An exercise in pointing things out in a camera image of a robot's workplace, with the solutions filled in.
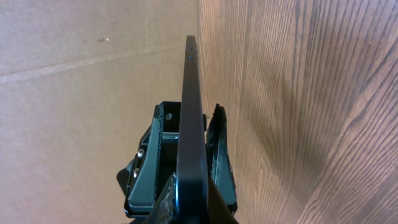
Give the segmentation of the blue Galaxy smartphone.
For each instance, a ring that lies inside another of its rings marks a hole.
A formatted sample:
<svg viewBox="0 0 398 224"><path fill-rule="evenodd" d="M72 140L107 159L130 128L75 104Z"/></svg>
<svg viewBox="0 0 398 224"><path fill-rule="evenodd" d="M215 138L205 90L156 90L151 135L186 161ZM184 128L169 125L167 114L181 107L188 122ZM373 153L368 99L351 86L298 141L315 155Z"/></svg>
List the blue Galaxy smartphone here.
<svg viewBox="0 0 398 224"><path fill-rule="evenodd" d="M198 74L197 42L186 39L177 152L179 223L208 223L208 166Z"/></svg>

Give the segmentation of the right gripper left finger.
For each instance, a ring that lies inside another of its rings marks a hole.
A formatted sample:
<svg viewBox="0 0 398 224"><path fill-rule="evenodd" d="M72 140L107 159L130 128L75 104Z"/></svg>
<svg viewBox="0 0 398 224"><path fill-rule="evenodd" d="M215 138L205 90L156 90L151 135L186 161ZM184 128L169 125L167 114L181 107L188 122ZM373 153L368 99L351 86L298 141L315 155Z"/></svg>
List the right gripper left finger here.
<svg viewBox="0 0 398 224"><path fill-rule="evenodd" d="M135 218L130 224L177 224L176 173L172 173L162 189L153 210L146 217Z"/></svg>

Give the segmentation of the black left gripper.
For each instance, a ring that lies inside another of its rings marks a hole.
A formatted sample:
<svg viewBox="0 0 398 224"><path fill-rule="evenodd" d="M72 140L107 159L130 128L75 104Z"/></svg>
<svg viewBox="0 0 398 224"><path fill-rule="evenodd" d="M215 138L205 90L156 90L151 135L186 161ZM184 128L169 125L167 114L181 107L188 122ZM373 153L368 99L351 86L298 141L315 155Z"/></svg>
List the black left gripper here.
<svg viewBox="0 0 398 224"><path fill-rule="evenodd" d="M154 110L150 126L139 141L137 152L117 173L124 193L128 218L146 217L172 173L176 173L181 102L164 101ZM236 185L228 155L225 109L216 104L206 132L210 177L231 213L238 209Z"/></svg>

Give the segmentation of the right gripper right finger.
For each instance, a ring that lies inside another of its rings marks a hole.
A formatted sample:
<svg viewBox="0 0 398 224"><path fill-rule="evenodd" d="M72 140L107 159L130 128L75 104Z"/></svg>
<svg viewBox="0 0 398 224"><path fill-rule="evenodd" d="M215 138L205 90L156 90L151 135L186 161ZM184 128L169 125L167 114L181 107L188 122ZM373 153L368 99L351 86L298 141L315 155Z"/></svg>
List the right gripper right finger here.
<svg viewBox="0 0 398 224"><path fill-rule="evenodd" d="M212 179L208 179L208 216L210 224L238 224Z"/></svg>

